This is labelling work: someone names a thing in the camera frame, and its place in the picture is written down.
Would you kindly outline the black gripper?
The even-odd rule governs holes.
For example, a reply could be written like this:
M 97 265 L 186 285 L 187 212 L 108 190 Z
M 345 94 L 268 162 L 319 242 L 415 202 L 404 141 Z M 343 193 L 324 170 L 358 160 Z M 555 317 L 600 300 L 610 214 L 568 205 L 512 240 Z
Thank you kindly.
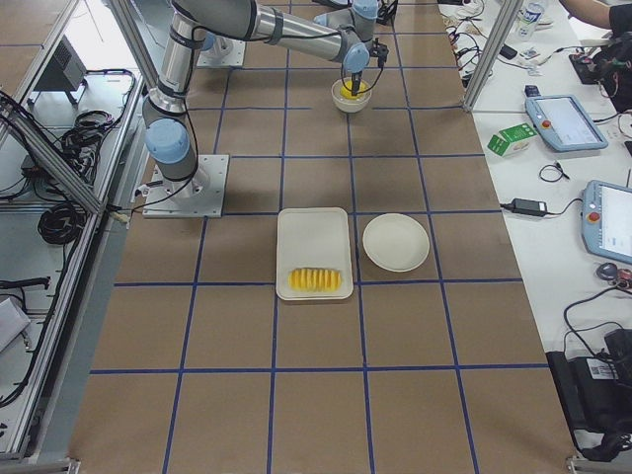
M 351 92 L 352 96 L 355 97 L 359 94 L 360 88 L 362 86 L 362 72 L 351 72 L 350 78 L 352 80 Z

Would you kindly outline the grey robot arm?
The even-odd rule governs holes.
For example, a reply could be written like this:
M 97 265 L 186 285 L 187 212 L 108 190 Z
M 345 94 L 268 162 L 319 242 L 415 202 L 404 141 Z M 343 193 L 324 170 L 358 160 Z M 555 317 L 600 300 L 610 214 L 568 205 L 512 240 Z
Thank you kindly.
M 208 54 L 213 57 L 223 57 L 233 50 L 233 41 L 231 39 L 207 33 L 202 42 L 201 53 Z
M 345 9 L 305 20 L 256 1 L 175 1 L 174 16 L 158 81 L 143 105 L 145 145 L 162 174 L 167 197 L 201 192 L 197 139 L 187 95 L 200 52 L 209 35 L 263 42 L 340 64 L 349 99 L 369 91 L 361 79 L 371 58 L 387 48 L 374 39 L 379 5 L 354 1 Z

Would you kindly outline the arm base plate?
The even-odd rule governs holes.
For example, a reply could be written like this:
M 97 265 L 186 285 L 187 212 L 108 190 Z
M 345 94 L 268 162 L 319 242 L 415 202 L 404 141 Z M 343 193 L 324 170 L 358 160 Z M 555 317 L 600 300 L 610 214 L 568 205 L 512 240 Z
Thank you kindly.
M 165 180 L 155 165 L 151 186 L 145 193 L 148 204 L 141 208 L 147 218 L 219 218 L 222 215 L 228 155 L 200 155 L 197 173 L 180 191 L 183 183 Z
M 208 36 L 198 56 L 198 68 L 241 68 L 246 44 L 241 40 Z

